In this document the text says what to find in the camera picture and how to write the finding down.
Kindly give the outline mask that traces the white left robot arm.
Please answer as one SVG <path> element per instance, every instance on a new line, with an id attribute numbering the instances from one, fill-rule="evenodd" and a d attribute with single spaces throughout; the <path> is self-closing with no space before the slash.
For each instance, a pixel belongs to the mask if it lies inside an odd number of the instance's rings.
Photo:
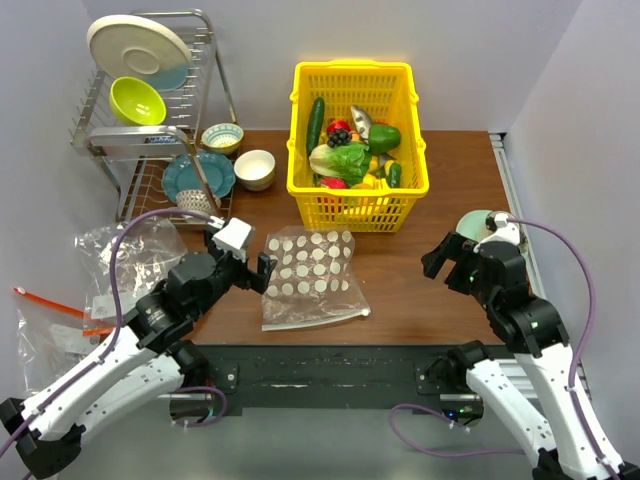
<path id="1" fill-rule="evenodd" d="M 261 253 L 251 270 L 248 241 L 233 249 L 207 228 L 206 251 L 184 255 L 99 347 L 38 394 L 2 402 L 7 444 L 29 476 L 61 472 L 109 420 L 154 397 L 206 390 L 209 362 L 187 334 L 232 287 L 264 293 L 277 264 Z"/>

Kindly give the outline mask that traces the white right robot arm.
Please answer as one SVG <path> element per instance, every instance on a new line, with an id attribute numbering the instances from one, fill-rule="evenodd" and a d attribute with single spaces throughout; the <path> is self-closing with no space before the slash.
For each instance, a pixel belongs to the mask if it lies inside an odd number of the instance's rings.
<path id="1" fill-rule="evenodd" d="M 512 384 L 480 341 L 450 349 L 428 368 L 429 380 L 478 394 L 516 439 L 536 479 L 638 478 L 638 466 L 622 459 L 593 408 L 575 407 L 587 395 L 571 368 L 568 333 L 556 308 L 531 292 L 516 243 L 477 243 L 450 232 L 422 256 L 425 277 L 435 278 L 448 260 L 454 265 L 446 285 L 480 304 L 538 402 Z"/>

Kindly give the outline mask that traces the green toy lettuce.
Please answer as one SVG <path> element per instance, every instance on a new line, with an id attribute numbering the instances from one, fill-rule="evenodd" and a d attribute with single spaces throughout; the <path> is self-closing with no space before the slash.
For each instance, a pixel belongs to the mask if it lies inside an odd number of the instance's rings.
<path id="1" fill-rule="evenodd" d="M 362 182 L 369 158 L 369 147 L 364 143 L 350 142 L 337 147 L 323 144 L 310 153 L 309 164 L 314 173 L 341 178 L 351 187 Z"/>

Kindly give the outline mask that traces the red toy dragon fruit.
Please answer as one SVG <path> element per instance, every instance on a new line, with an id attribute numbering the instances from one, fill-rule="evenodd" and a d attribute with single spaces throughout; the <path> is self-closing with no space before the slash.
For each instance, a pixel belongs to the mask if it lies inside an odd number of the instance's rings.
<path id="1" fill-rule="evenodd" d="M 338 177 L 322 177 L 319 180 L 318 186 L 320 188 L 327 188 L 332 190 L 348 189 L 347 183 Z"/>

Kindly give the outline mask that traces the dotted clear zip bag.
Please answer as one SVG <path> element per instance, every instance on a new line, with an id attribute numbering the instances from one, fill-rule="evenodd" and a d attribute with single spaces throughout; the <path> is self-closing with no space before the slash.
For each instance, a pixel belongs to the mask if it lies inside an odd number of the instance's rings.
<path id="1" fill-rule="evenodd" d="M 262 297 L 264 331 L 320 327 L 371 314 L 352 273 L 350 231 L 286 227 L 267 236 L 265 249 L 276 267 Z"/>

